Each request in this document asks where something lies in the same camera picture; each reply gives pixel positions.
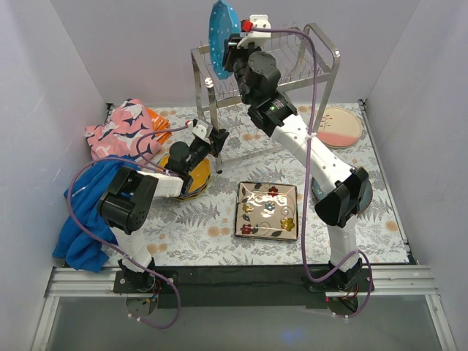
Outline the orange dotted plate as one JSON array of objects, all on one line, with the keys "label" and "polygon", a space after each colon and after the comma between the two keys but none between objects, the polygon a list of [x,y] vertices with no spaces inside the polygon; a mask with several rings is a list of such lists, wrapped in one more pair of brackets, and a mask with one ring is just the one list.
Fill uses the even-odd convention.
[{"label": "orange dotted plate", "polygon": [[[210,161],[205,158],[199,163],[194,170],[189,174],[188,180],[191,181],[194,177],[207,177],[211,175]],[[185,178],[181,175],[176,175],[174,171],[168,170],[164,175],[157,177],[157,185],[154,193],[155,197],[171,197],[177,196],[181,192]]]}]

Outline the cream white plate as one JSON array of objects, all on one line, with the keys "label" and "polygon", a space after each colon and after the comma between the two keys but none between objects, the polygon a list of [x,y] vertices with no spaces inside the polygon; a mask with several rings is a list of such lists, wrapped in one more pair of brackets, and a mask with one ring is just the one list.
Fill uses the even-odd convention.
[{"label": "cream white plate", "polygon": [[358,142],[363,132],[360,119],[340,107],[327,107],[317,137],[331,148],[347,148]]}]

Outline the blue dotted plate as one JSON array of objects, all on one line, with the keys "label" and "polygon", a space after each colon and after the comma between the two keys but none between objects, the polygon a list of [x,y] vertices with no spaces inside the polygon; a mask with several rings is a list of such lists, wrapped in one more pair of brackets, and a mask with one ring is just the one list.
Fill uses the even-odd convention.
[{"label": "blue dotted plate", "polygon": [[211,65],[215,76],[220,80],[231,76],[223,66],[224,41],[229,39],[231,34],[240,32],[241,22],[233,7],[227,1],[216,1],[209,18],[208,41]]},{"label": "blue dotted plate", "polygon": [[210,180],[210,175],[207,177],[194,177],[192,179],[192,184],[185,194],[180,194],[179,196],[175,197],[178,200],[188,200],[191,198],[198,197],[203,191],[206,189],[208,182]]}]

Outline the dark green brown plate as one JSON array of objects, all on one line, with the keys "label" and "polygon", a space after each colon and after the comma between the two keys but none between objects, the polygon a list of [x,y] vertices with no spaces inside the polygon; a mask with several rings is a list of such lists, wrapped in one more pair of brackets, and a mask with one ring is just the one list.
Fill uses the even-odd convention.
[{"label": "dark green brown plate", "polygon": [[337,225],[361,213],[370,204],[372,188],[363,167],[334,164],[312,177],[315,211],[324,222]]}]

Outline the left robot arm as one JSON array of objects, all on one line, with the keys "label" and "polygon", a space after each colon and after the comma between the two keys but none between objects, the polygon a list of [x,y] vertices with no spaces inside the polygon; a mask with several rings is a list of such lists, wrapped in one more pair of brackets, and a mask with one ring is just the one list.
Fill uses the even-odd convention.
[{"label": "left robot arm", "polygon": [[124,279],[134,289],[146,293],[156,284],[154,259],[149,253],[140,228],[143,226],[155,198],[186,200],[198,196],[208,184],[211,166],[208,155],[218,156],[229,132],[197,125],[191,144],[172,144],[169,156],[163,160],[164,173],[121,168],[99,199],[98,214],[111,229],[117,247],[124,252],[118,261]]}]

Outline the floral table mat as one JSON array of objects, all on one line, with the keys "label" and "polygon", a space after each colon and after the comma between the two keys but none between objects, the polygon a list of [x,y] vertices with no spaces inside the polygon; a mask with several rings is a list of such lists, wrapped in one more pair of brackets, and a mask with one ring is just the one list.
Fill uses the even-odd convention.
[{"label": "floral table mat", "polygon": [[[300,162],[270,141],[250,121],[243,105],[222,108],[219,124],[230,131],[222,150],[222,173],[213,174],[194,199],[155,200],[143,225],[148,250],[158,265],[274,265],[326,263],[330,257],[327,227],[316,215],[312,194],[303,192]],[[404,236],[378,165],[368,132],[336,151],[338,158],[369,174],[373,198],[358,215],[359,248],[372,263],[407,263]],[[309,202],[306,243],[235,236],[235,205],[242,181],[292,184],[298,199]]]}]

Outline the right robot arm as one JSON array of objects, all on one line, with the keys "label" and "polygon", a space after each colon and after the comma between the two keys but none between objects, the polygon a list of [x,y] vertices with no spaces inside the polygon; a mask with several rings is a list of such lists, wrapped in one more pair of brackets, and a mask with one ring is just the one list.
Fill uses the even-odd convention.
[{"label": "right robot arm", "polygon": [[288,150],[306,169],[304,190],[315,180],[324,198],[314,210],[328,228],[331,245],[329,273],[314,283],[330,281],[338,290],[350,289],[358,280],[362,259],[355,223],[360,201],[369,185],[369,174],[341,161],[306,123],[295,106],[278,90],[281,74],[275,58],[262,51],[268,33],[251,31],[245,37],[231,34],[224,40],[223,69],[233,73],[253,124]]}]

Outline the black square plate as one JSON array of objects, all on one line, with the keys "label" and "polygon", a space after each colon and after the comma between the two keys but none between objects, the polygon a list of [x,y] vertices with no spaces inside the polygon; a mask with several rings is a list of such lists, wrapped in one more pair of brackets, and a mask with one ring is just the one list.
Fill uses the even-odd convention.
[{"label": "black square plate", "polygon": [[298,191],[291,184],[243,181],[238,185],[235,236],[292,242],[298,239]]}]

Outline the pink whale pattern cloth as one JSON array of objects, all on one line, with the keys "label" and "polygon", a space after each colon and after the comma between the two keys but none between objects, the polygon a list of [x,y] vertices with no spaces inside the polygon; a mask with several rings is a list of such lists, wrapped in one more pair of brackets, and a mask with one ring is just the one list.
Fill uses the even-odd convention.
[{"label": "pink whale pattern cloth", "polygon": [[109,121],[85,129],[93,159],[127,156],[142,165],[162,148],[156,134],[148,108],[139,99],[127,99],[112,112]]}]

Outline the steel dish rack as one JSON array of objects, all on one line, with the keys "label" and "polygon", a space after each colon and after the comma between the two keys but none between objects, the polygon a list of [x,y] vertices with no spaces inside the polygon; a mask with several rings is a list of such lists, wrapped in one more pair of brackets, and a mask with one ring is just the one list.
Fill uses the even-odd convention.
[{"label": "steel dish rack", "polygon": [[209,57],[210,45],[192,49],[198,117],[210,118],[210,122],[217,125],[220,115],[225,116],[232,109],[241,107],[244,96],[247,97],[248,105],[258,107],[268,98],[282,95],[289,99],[289,91],[321,83],[325,88],[316,112],[318,117],[323,117],[339,71],[340,52],[316,23],[306,24],[303,32],[313,34],[327,49],[332,58],[330,64],[325,63],[319,53],[312,53],[308,40],[287,32],[273,33],[270,41],[262,46],[262,52],[270,55],[276,62],[276,69],[267,69],[264,73],[249,69],[248,58],[254,52],[252,46],[247,48],[246,53],[235,56],[241,72],[247,74],[246,80],[237,78],[235,74],[223,79],[215,73],[214,60]]}]

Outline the aluminium frame rail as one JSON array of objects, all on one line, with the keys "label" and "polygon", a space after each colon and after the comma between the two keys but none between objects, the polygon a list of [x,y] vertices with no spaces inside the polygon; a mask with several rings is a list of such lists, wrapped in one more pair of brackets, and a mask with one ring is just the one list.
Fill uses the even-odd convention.
[{"label": "aluminium frame rail", "polygon": [[[46,297],[115,297],[117,267],[99,273],[54,268]],[[426,265],[378,265],[372,269],[374,295],[438,295],[430,267]]]}]

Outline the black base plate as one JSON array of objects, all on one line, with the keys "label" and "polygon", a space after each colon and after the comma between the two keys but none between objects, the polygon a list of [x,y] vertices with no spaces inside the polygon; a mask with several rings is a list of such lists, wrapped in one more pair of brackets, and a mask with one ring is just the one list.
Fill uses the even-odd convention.
[{"label": "black base plate", "polygon": [[357,297],[374,289],[362,268],[351,287],[310,282],[302,265],[162,266],[156,272],[178,289],[183,307],[305,306],[326,309],[326,296]]}]

